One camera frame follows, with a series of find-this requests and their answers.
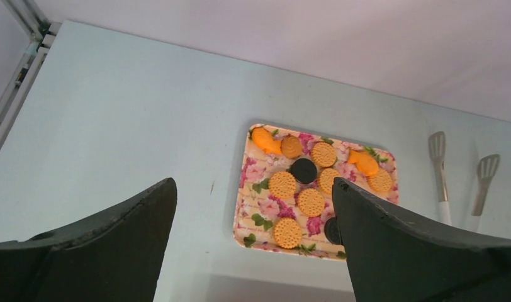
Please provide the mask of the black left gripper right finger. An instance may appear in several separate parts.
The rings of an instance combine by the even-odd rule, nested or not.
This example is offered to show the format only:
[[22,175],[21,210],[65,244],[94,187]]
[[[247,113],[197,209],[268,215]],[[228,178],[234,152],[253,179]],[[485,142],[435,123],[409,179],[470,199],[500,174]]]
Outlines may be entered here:
[[431,220],[341,177],[332,202],[358,301],[511,301],[511,239]]

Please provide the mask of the metal tongs white handle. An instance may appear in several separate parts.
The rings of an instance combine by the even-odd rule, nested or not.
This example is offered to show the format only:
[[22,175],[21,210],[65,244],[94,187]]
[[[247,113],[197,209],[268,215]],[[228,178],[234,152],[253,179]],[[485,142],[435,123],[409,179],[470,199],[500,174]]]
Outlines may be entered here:
[[[437,131],[428,138],[429,157],[434,168],[435,184],[438,197],[439,219],[441,223],[451,225],[451,212],[447,195],[446,174],[444,162],[446,155],[446,134]],[[476,166],[476,177],[478,181],[478,192],[471,209],[470,217],[466,223],[467,230],[478,232],[486,203],[486,197],[491,182],[497,173],[500,165],[500,155],[491,154],[480,159]]]

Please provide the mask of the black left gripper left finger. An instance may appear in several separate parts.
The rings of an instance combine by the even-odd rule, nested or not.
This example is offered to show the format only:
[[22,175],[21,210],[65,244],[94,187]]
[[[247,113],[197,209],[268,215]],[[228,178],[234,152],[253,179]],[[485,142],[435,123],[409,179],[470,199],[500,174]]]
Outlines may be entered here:
[[152,301],[176,206],[167,178],[66,226],[0,242],[0,301]]

